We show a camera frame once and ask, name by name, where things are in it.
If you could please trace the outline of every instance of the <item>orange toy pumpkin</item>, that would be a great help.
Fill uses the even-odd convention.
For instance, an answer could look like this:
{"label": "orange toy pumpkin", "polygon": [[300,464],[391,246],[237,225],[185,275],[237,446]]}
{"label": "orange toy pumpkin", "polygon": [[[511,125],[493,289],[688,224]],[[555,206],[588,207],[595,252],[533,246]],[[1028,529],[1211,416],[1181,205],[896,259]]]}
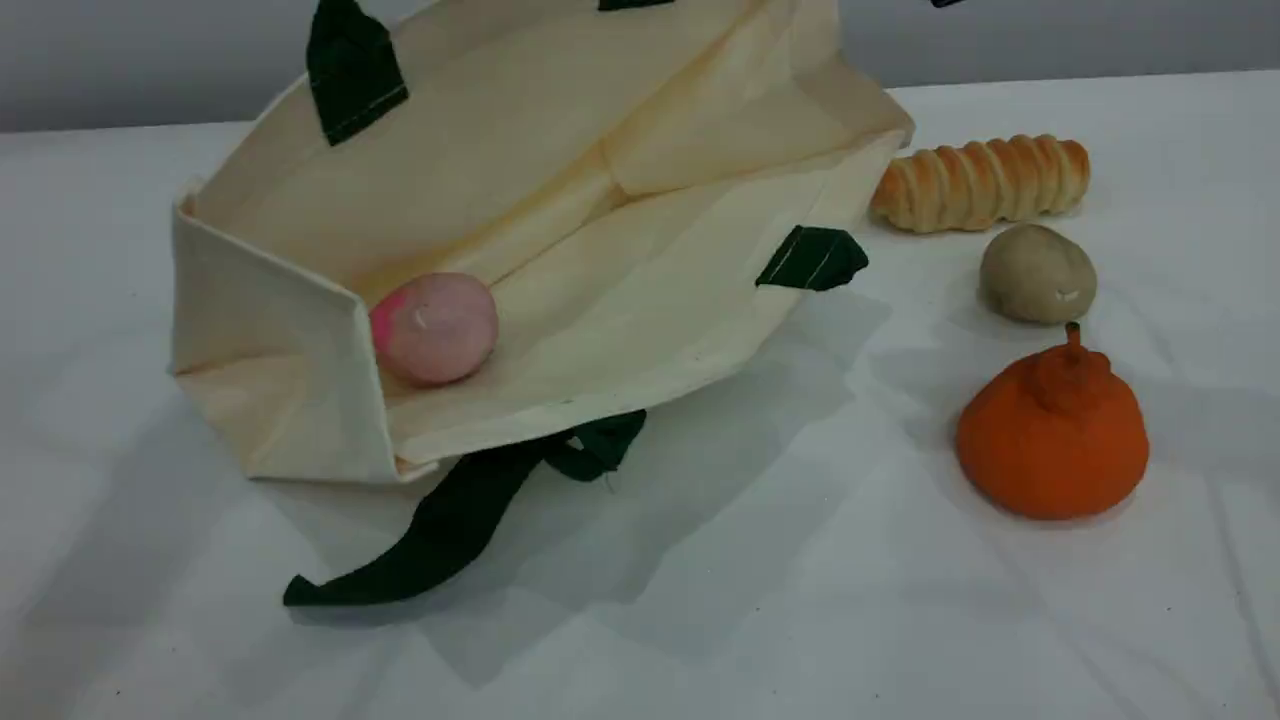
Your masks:
{"label": "orange toy pumpkin", "polygon": [[1151,446],[1138,398],[1111,361],[1080,345],[1018,360],[973,398],[956,428],[969,480],[1010,512],[1069,520],[1114,507],[1142,480]]}

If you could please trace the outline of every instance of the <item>potato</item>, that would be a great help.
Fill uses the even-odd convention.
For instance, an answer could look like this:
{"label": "potato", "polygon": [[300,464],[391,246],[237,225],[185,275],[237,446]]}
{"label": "potato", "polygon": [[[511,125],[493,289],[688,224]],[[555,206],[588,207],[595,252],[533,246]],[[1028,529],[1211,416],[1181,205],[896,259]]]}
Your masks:
{"label": "potato", "polygon": [[1084,250],[1033,223],[1016,224],[987,245],[978,283],[995,311],[1043,324],[1084,315],[1098,292],[1098,275]]}
{"label": "potato", "polygon": [[379,363],[417,386],[471,375],[498,342],[498,306],[483,282],[460,273],[415,278],[369,314]]}

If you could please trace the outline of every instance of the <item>plush food toy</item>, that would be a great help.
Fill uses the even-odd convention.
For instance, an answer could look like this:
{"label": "plush food toy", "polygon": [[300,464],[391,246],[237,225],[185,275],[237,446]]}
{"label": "plush food toy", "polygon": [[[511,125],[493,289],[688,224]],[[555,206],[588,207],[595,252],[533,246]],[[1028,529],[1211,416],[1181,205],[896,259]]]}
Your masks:
{"label": "plush food toy", "polygon": [[420,386],[466,378],[498,342],[493,295],[461,273],[429,273],[404,283],[372,309],[369,322],[381,364]]}
{"label": "plush food toy", "polygon": [[1069,520],[1114,507],[1138,486],[1149,445],[1129,386],[1101,352],[1068,342],[1018,360],[960,415],[969,480],[1010,512]]}
{"label": "plush food toy", "polygon": [[1065,213],[1084,197],[1089,176],[1084,147],[1051,135],[943,145],[890,163],[872,213],[915,233],[984,231],[1001,219]]}
{"label": "plush food toy", "polygon": [[1047,325],[1080,318],[1098,292],[1098,274],[1084,250],[1032,223],[1016,224],[987,245],[978,283],[995,311]]}

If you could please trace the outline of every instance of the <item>stitching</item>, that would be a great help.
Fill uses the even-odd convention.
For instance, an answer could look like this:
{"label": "stitching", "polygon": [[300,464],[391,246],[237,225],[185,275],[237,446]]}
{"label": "stitching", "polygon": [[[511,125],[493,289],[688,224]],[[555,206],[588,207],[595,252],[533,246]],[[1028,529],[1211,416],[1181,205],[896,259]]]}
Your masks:
{"label": "stitching", "polygon": [[371,114],[381,110],[381,106],[385,105],[388,100],[390,100],[396,95],[399,95],[404,90],[406,90],[406,87],[404,87],[403,82],[399,83],[399,85],[397,85],[389,92],[385,92],[381,96],[379,96],[378,99],[371,100],[369,102],[369,105],[365,105],[364,110],[361,110],[361,111],[356,113],[355,115],[348,117],[346,120],[342,120],[340,123],[333,126],[333,128],[326,135],[340,135],[344,129],[349,128],[351,126],[356,124],[357,122],[360,122],[360,120],[367,118],[369,115],[371,115]]}
{"label": "stitching", "polygon": [[835,252],[835,251],[836,251],[836,238],[832,238],[831,240],[831,245],[827,246],[827,255],[824,255],[823,259],[822,259],[822,263],[818,263],[818,266],[813,269],[813,274],[809,275],[809,279],[806,279],[804,282],[805,290],[812,290],[813,288],[813,286],[809,284],[809,283],[813,282],[813,278],[818,277],[818,272],[820,272],[822,266],[827,264],[827,260],[831,260],[831,254]]}
{"label": "stitching", "polygon": [[764,284],[773,284],[773,279],[777,278],[778,273],[782,272],[782,266],[787,264],[787,258],[790,258],[791,254],[795,252],[795,249],[796,249],[797,245],[800,245],[800,237],[799,236],[796,236],[795,242],[792,242],[791,246],[787,247],[786,254],[782,255],[781,260],[778,260],[778,264],[773,268],[773,272],[769,273],[769,279],[764,281]]}

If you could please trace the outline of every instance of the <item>gray wall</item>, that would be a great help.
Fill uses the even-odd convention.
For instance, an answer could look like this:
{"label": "gray wall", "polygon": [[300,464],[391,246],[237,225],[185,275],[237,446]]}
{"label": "gray wall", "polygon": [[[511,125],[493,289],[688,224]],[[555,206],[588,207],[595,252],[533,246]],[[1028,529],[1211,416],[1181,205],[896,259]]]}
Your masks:
{"label": "gray wall", "polygon": [[[422,0],[364,3],[392,20]],[[886,86],[1280,67],[1280,0],[841,3]],[[0,131],[251,118],[302,72],[314,6],[3,0]]]}

